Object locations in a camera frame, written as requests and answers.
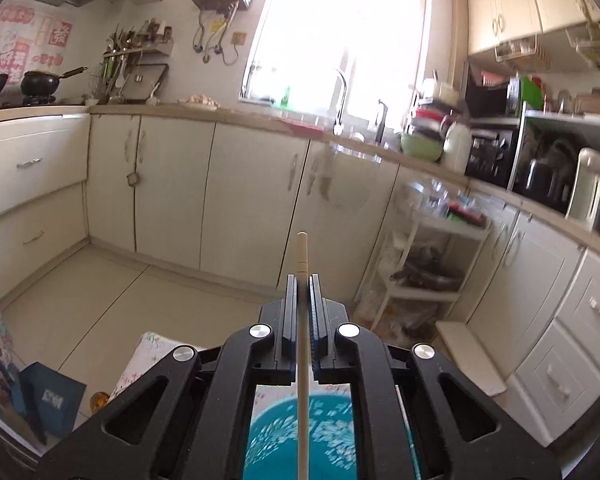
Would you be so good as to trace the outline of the white electric kettle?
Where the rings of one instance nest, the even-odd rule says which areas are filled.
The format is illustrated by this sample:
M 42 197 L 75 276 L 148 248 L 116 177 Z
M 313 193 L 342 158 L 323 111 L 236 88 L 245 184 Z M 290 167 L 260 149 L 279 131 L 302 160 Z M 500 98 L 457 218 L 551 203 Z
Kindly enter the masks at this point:
M 566 218 L 581 228 L 600 233 L 600 152 L 582 148 Z

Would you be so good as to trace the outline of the white thermos jug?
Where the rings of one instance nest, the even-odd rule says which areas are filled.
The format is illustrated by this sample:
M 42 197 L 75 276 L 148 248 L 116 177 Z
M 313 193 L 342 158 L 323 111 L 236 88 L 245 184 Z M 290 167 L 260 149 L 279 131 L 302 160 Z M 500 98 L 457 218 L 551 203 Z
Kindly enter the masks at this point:
M 457 174 L 464 174 L 472 145 L 470 128 L 463 118 L 452 115 L 443 118 L 441 128 L 445 134 L 441 165 Z

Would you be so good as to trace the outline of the green bowl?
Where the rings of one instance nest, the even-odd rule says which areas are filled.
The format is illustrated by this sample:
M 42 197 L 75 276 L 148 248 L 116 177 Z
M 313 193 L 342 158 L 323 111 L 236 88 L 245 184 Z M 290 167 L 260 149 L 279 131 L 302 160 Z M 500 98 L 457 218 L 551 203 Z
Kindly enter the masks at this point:
M 401 148 L 405 156 L 426 160 L 426 162 L 437 162 L 443 152 L 439 142 L 411 133 L 402 134 Z

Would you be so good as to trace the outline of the floral white tablecloth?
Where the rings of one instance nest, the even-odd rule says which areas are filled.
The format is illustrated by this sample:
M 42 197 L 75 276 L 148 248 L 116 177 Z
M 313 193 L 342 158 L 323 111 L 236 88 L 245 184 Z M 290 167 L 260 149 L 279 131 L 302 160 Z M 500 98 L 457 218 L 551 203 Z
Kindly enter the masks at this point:
M 175 348 L 187 345 L 197 351 L 204 350 L 204 347 L 170 339 L 157 333 L 144 333 L 140 336 L 140 340 L 134 349 L 131 359 L 128 364 L 126 364 L 114 390 L 110 393 L 108 401 L 111 402 L 114 400 L 116 396 L 128 388 L 129 385 L 132 385 L 133 382 L 136 382 L 137 379 L 145 374 L 151 367 L 165 356 L 171 354 Z

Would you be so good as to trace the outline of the bamboo chopstick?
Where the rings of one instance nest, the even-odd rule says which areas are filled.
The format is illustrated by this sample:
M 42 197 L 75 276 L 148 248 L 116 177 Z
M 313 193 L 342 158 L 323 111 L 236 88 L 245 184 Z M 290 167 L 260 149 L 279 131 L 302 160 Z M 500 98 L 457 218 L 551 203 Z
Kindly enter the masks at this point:
M 309 479 L 309 371 L 311 361 L 309 323 L 308 234 L 299 232 L 296 243 L 298 282 L 298 478 Z

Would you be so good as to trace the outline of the black frying pan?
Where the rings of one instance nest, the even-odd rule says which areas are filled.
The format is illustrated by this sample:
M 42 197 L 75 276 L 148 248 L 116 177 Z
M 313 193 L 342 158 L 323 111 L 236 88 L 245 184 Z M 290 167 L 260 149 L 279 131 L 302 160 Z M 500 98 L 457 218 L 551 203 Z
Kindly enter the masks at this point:
M 68 70 L 68 72 L 62 74 L 29 70 L 22 77 L 20 89 L 24 96 L 52 96 L 63 79 L 81 75 L 86 71 L 86 66 Z

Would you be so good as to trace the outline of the kitchen faucet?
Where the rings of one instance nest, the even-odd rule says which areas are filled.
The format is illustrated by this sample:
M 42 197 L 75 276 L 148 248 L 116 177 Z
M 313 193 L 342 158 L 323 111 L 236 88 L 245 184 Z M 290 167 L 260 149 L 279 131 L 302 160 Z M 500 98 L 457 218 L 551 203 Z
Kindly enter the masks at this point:
M 335 136 L 341 136 L 343 132 L 343 114 L 347 104 L 348 97 L 348 82 L 347 77 L 343 73 L 343 70 L 337 70 L 337 74 L 340 80 L 341 89 L 338 96 L 338 104 L 336 108 L 336 115 L 334 124 L 332 125 L 332 133 Z

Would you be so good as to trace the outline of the blue dustpan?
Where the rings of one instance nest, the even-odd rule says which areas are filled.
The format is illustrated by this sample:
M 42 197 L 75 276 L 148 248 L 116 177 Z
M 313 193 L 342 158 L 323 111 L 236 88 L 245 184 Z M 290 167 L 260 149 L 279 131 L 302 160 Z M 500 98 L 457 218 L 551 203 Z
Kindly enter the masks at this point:
M 59 439 L 68 437 L 76 423 L 86 385 L 40 362 L 27 366 L 20 378 L 23 387 L 28 388 L 35 414 L 46 434 Z

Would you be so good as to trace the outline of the white storage rack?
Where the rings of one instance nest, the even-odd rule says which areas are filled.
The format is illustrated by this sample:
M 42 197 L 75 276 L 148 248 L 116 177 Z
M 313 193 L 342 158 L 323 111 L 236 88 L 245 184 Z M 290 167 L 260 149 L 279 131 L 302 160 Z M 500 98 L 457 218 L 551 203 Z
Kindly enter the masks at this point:
M 491 226 L 475 197 L 434 179 L 400 184 L 372 268 L 356 296 L 355 321 L 398 346 L 432 338 L 436 323 L 460 299 Z M 459 275 L 463 283 L 457 292 L 402 287 L 389 276 L 405 263 Z

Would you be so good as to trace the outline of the black pot on rack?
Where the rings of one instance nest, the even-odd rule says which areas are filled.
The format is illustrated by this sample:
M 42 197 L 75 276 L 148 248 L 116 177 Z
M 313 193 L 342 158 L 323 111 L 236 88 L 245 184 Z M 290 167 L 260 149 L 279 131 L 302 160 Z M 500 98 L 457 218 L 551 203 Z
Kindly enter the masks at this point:
M 434 290 L 435 292 L 457 292 L 463 283 L 459 275 L 431 272 L 420 266 L 405 263 L 404 267 L 389 276 L 389 280 L 402 287 Z

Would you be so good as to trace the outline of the small white stool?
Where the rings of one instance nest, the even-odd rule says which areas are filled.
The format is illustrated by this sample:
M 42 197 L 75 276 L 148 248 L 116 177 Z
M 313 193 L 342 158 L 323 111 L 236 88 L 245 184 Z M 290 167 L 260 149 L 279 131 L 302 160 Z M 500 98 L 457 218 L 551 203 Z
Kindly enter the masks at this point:
M 438 321 L 436 329 L 457 368 L 487 396 L 493 398 L 506 391 L 490 356 L 464 323 Z

